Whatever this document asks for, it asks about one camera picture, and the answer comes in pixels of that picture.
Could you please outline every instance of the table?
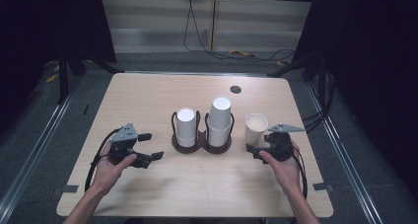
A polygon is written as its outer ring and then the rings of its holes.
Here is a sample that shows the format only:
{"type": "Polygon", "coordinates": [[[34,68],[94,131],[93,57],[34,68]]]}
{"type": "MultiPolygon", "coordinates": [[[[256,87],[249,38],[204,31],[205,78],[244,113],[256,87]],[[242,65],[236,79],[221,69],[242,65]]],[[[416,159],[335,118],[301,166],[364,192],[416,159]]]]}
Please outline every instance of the table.
{"type": "MultiPolygon", "coordinates": [[[[284,79],[238,76],[115,74],[69,178],[79,186],[63,193],[57,213],[67,216],[84,194],[84,183],[103,139],[115,128],[132,122],[138,133],[152,133],[150,141],[136,143],[137,152],[165,151],[148,169],[126,169],[99,204],[97,216],[141,217],[283,217],[293,216],[290,204],[268,165],[245,151],[244,120],[263,114],[269,125],[279,122],[303,127],[289,84],[284,79]],[[239,94],[232,86],[241,87],[239,94]],[[181,108],[210,111],[215,97],[232,101],[235,126],[231,148],[211,154],[200,148],[191,154],[172,146],[171,116],[181,108]]],[[[205,130],[200,122],[199,130],[205,130]]],[[[305,132],[291,133],[300,146],[308,176],[308,202],[319,217],[332,215],[313,150],[305,132]]],[[[267,146],[260,141],[259,146],[267,146]]]]}

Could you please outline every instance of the person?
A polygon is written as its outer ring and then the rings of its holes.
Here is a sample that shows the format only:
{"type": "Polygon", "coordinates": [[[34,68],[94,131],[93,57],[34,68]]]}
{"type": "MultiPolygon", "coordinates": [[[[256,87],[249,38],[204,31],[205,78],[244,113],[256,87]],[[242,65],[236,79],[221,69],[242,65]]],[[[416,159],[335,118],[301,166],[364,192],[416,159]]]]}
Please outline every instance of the person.
{"type": "MultiPolygon", "coordinates": [[[[299,151],[298,145],[292,140],[293,146],[299,151]]],[[[108,142],[101,156],[108,153],[110,143],[108,142]]],[[[300,169],[294,159],[278,162],[269,153],[260,151],[259,155],[271,166],[277,182],[289,199],[296,220],[299,224],[320,223],[310,205],[305,200],[300,186],[300,169]]],[[[111,163],[107,156],[101,158],[98,163],[96,175],[92,185],[74,207],[73,211],[63,222],[64,224],[89,223],[96,207],[102,198],[108,194],[116,184],[123,170],[131,165],[136,159],[135,154],[125,157],[119,164],[111,163]]]]}

